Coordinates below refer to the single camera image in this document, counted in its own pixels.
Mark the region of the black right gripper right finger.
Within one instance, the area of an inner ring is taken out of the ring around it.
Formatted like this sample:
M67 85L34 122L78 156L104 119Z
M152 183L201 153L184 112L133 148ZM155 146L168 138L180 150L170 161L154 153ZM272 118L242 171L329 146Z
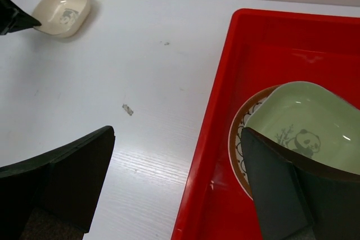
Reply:
M241 149L263 239L359 239L359 175L243 128Z

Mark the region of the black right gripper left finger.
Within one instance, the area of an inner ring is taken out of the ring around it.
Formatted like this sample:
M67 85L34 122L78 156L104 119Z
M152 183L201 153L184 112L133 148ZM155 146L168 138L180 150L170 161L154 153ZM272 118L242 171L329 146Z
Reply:
M115 144L112 126L1 167L1 239L83 239Z

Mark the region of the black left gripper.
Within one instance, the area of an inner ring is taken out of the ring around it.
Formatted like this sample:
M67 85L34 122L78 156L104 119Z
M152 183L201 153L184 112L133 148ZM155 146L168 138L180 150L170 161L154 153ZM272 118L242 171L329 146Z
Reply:
M41 22L24 12L11 0L0 0L1 35L41 26Z

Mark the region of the cream square panda plate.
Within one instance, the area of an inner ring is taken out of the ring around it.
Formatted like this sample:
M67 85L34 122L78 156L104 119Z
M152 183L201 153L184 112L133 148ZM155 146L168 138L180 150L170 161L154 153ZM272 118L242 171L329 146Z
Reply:
M34 29L58 38L71 37L90 10L90 0L41 0L32 13L41 25Z

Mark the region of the round floral brown-rimmed plate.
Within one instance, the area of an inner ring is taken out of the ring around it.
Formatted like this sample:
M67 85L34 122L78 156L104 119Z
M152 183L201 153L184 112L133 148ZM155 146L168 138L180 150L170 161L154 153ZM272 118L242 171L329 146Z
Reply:
M241 149L241 131L249 117L260 107L279 85L275 85L254 94L237 110L228 133L228 157L235 178L245 194L252 200L250 185Z

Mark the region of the green square panda plate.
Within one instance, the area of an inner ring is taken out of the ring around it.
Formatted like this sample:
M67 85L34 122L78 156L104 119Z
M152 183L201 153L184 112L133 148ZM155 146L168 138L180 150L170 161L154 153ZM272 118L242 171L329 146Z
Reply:
M277 87L245 127L314 161L359 174L359 109L320 85L295 81Z

